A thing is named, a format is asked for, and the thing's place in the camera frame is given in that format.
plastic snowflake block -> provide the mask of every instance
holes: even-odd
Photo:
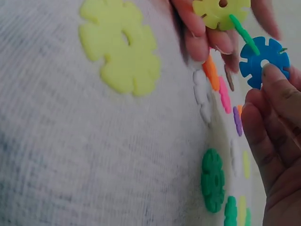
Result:
[[[229,196],[225,207],[224,226],[237,226],[237,212],[236,198]]]
[[[290,66],[290,60],[287,53],[280,53],[282,50],[281,44],[274,39],[269,39],[269,45],[266,46],[265,37],[262,36],[256,37],[253,40],[260,51],[258,56],[252,51],[249,45],[245,45],[240,52],[240,56],[248,60],[247,62],[239,63],[242,76],[245,78],[248,75],[252,75],[248,80],[248,84],[252,88],[261,88],[261,62],[263,60],[268,60],[271,64],[278,67],[286,78],[289,79],[289,73],[284,68]]]
[[[225,175],[222,159],[215,149],[208,149],[202,161],[201,188],[208,211],[221,210],[225,198]]]
[[[211,29],[226,31],[234,28],[229,15],[234,15],[241,23],[246,19],[248,12],[243,8],[251,7],[250,0],[228,0],[225,7],[220,7],[220,0],[194,0],[194,12],[203,18],[205,25]]]
[[[91,61],[104,57],[100,74],[119,93],[143,96],[155,89],[160,77],[160,60],[151,28],[131,2],[86,0],[80,15],[87,23],[79,26],[79,37]]]
[[[236,177],[240,177],[243,171],[242,154],[236,139],[231,140],[230,155],[232,158],[231,165]]]

white fabric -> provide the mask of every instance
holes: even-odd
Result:
[[[200,192],[209,128],[170,7],[135,2],[162,59],[156,90],[143,98],[116,94],[100,80],[100,63],[87,60],[82,0],[0,8],[1,226],[222,222]]]

yellow snowflake block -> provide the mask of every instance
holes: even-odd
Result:
[[[194,0],[192,2],[193,10],[203,17],[205,25],[211,29],[220,29],[227,31],[234,28],[229,15],[233,14],[242,23],[248,12],[243,8],[251,7],[250,0],[228,0],[225,7],[220,7],[220,0]]]
[[[143,15],[131,2],[86,0],[80,15],[79,37],[91,61],[105,58],[100,74],[119,93],[143,96],[155,89],[161,63],[153,54],[156,40]]]
[[[246,223],[246,197],[240,196],[238,201],[238,226],[245,226]]]

light green plastic piece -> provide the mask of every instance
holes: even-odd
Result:
[[[242,25],[239,22],[239,20],[237,20],[237,18],[233,14],[231,14],[229,17],[230,17],[231,21],[233,22],[236,31],[244,39],[244,41],[246,42],[246,44],[248,44],[251,47],[251,49],[254,51],[254,53],[257,56],[259,56],[260,55],[260,51],[257,48],[257,46],[255,45],[255,42],[253,41],[253,39],[251,38],[251,36],[249,35],[249,33],[242,27]]]
[[[251,226],[251,211],[249,208],[246,209],[246,223],[245,226]]]

